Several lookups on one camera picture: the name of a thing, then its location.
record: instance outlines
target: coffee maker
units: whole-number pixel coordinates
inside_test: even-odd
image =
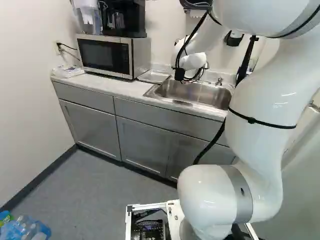
[[[102,34],[146,38],[146,0],[99,0]]]

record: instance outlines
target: countertop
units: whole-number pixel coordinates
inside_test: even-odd
[[[144,94],[153,86],[152,83],[141,81],[125,81],[118,78],[104,77],[94,74],[82,74],[70,78],[60,78],[51,76],[53,82],[58,82],[113,97],[131,100],[137,103],[148,104],[168,110],[191,114],[198,117],[208,118],[222,122],[228,111],[220,109],[199,109],[192,106],[180,105],[177,103],[168,103],[158,99],[144,96]]]

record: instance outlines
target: cabinet door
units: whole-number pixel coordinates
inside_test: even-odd
[[[175,134],[171,139],[166,177],[176,181],[180,173],[191,166],[197,155],[208,145],[207,141]],[[214,145],[200,160],[199,164],[229,165],[235,158],[230,148]]]
[[[60,100],[60,105],[78,144],[121,160],[114,115],[64,100]]]
[[[122,160],[164,177],[172,133],[118,116],[116,121]]]

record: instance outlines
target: metal tray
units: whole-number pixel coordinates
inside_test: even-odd
[[[152,84],[162,84],[167,78],[171,76],[171,73],[162,70],[150,69],[138,76],[137,79],[142,82],[152,83]]]

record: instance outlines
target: stainless steel sink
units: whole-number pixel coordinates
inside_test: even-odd
[[[160,86],[150,88],[144,96],[192,107],[228,110],[233,90],[229,84],[215,85],[208,81],[181,84],[167,79]]]

